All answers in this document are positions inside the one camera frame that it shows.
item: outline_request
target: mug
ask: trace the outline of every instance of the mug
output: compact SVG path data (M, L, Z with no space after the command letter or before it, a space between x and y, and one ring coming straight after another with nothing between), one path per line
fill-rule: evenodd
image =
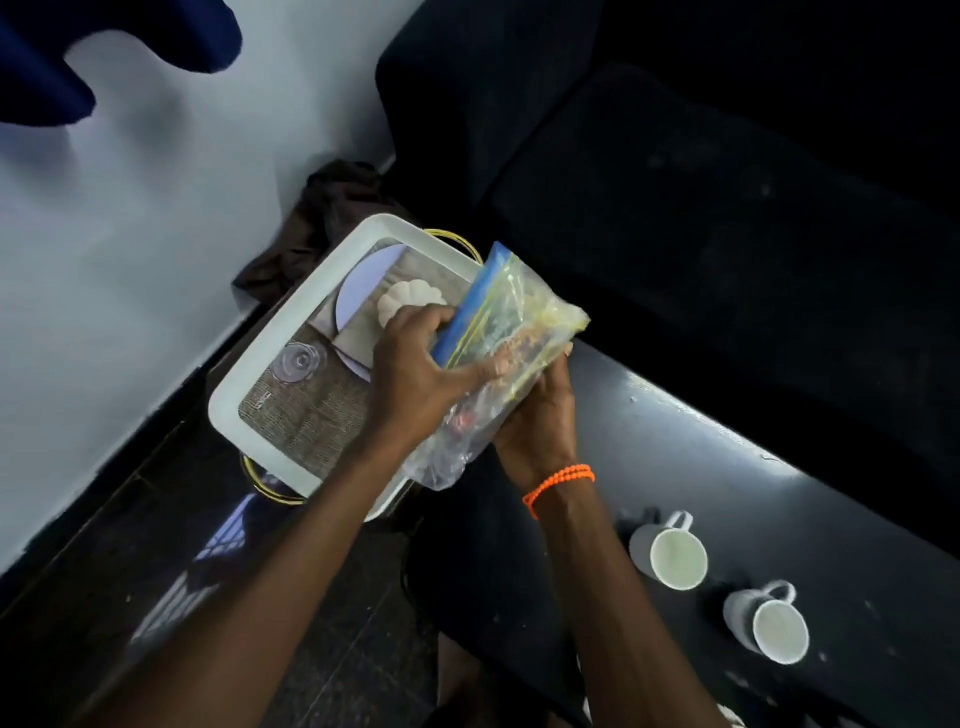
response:
M630 538L630 558L661 584L686 592L707 577L707 550L690 533L693 516L677 511L665 525L642 525Z
M776 592L782 591L783 597ZM804 616L793 606L797 589L782 579L763 589L734 592L723 605L723 619L747 649L780 665L796 665L810 648Z

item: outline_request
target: dark sofa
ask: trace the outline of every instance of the dark sofa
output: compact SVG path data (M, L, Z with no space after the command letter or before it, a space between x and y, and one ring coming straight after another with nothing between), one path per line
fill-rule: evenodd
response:
M392 184L515 250L601 351L957 555L958 14L426 0L377 68Z

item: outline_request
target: plastic bag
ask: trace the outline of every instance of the plastic bag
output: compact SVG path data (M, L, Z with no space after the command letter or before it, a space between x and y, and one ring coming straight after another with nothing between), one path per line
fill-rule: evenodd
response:
M435 491L457 482L540 373L587 324L583 309L560 299L522 260L495 243L431 354L441 367L453 369L505 347L510 370L455 404L440 428L407 458L403 474Z

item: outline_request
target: blue curtain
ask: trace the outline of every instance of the blue curtain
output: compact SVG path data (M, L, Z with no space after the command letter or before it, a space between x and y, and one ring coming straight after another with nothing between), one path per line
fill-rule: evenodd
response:
M199 73L227 68L243 44L223 0L0 0L0 121L56 127L93 113L93 92L63 54L110 29Z

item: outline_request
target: dark tile floor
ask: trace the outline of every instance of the dark tile floor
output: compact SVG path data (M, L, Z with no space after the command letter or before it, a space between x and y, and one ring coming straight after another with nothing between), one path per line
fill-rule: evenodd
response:
M253 495L198 411L0 616L2 704L63 724L236 577L295 509ZM290 666L265 728L419 726L437 635L399 587L406 537L365 526Z

